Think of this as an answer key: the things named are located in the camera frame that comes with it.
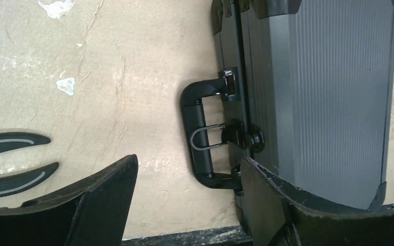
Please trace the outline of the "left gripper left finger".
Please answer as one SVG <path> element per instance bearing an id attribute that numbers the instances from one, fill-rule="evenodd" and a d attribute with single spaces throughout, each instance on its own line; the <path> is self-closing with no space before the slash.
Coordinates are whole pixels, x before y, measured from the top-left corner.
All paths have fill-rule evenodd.
<path id="1" fill-rule="evenodd" d="M 0 208 L 0 245 L 120 245 L 138 173 L 137 156 L 17 208 Z"/>

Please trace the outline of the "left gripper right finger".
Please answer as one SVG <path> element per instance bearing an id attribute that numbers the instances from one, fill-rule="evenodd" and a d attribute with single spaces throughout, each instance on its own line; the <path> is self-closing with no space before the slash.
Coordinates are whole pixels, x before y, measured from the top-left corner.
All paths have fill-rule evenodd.
<path id="1" fill-rule="evenodd" d="M 249 157 L 241 172 L 254 245 L 394 245 L 394 207 L 363 210 L 332 202 Z"/>

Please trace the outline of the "black poker set case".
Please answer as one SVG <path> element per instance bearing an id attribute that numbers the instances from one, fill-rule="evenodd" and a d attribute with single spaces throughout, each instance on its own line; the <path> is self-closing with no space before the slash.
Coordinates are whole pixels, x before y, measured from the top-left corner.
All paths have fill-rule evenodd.
<path id="1" fill-rule="evenodd" d="M 192 171 L 233 190 L 240 162 L 359 209 L 383 204 L 394 75 L 394 1 L 213 1 L 216 79 L 180 95 Z"/>

